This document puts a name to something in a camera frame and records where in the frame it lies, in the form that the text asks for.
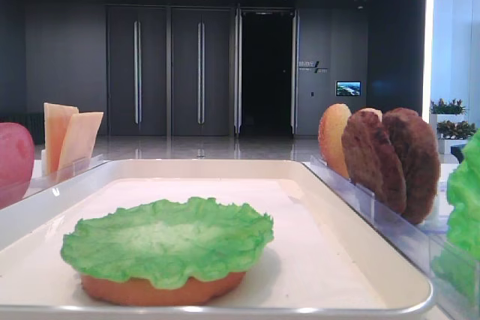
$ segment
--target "gray door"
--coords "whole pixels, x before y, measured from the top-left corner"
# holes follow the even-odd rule
[[[166,135],[166,41],[165,10],[109,9],[111,135]]]
[[[230,13],[172,12],[172,134],[229,134]]]

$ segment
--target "bottom bun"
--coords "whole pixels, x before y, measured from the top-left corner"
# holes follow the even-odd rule
[[[144,279],[130,279],[126,283],[97,279],[82,275],[85,292],[94,299],[118,305],[134,307],[180,307],[202,305],[212,298],[224,295],[236,288],[245,272],[230,273],[223,279],[203,282],[193,277],[181,288],[156,289]]]

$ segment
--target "clear acrylic divider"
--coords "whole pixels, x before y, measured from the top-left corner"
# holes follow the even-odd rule
[[[78,159],[70,166],[22,184],[0,188],[0,210],[105,163],[104,156]]]
[[[331,170],[312,156],[310,170],[358,215],[378,231],[412,264],[428,274],[436,288],[437,303],[455,320],[480,319],[480,262],[450,244],[445,235],[422,231],[362,186]]]

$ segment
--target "potted plant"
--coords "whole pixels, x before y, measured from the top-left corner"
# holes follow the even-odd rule
[[[468,124],[467,121],[454,123],[447,120],[438,123],[437,132],[440,136],[439,153],[450,154],[450,147],[466,144],[468,139],[475,134],[476,127],[475,124]]]
[[[462,100],[452,100],[446,103],[443,99],[438,102],[430,102],[430,125],[436,134],[437,138],[440,138],[437,133],[438,123],[442,121],[451,121],[452,123],[460,123],[465,120],[465,106]]]

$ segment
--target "tiled floor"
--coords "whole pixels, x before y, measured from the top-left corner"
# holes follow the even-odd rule
[[[40,159],[43,146],[38,146]],[[311,139],[228,137],[103,136],[98,138],[94,155],[106,160],[119,159],[282,159],[309,161],[319,154],[318,141]],[[457,163],[452,155],[440,155],[442,163]]]

